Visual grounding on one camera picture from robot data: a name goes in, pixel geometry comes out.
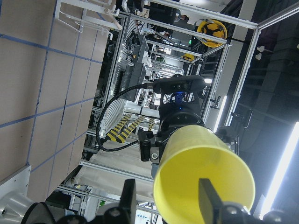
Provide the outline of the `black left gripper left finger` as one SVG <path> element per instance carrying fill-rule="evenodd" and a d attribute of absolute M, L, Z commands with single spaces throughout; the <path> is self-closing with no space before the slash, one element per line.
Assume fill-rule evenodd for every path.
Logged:
<path fill-rule="evenodd" d="M 124 182 L 121 199 L 119 202 L 121 211 L 121 224 L 134 224 L 136 216 L 136 184 L 135 179 L 127 179 Z"/>

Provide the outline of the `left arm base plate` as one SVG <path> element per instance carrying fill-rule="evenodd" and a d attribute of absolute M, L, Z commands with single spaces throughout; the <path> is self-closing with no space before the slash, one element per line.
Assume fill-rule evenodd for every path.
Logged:
<path fill-rule="evenodd" d="M 27 197 L 31 166 L 26 165 L 0 182 L 0 222 L 20 224 L 33 201 Z"/>

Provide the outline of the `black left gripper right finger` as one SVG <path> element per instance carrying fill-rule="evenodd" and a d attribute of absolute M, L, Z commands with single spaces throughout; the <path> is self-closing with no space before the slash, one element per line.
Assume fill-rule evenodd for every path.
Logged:
<path fill-rule="evenodd" d="M 222 208 L 222 200 L 211 181 L 199 179 L 199 209 L 205 224 L 217 224 Z"/>

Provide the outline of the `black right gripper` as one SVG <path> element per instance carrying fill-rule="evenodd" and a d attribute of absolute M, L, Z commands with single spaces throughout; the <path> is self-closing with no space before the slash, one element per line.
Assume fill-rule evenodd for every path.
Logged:
<path fill-rule="evenodd" d="M 199 103 L 183 99 L 182 93 L 173 93 L 168 103 L 161 103 L 159 107 L 160 126 L 156 134 L 151 130 L 138 131 L 138 144 L 141 161 L 150 161 L 151 176 L 155 178 L 158 169 L 162 166 L 162 157 L 166 155 L 166 147 L 170 138 L 190 146 L 192 140 L 198 140 L 200 144 L 211 143 L 207 139 L 209 133 L 220 141 L 230 152 L 238 155 L 238 136 L 230 127 L 220 126 L 215 130 L 207 128 L 199 116 Z"/>

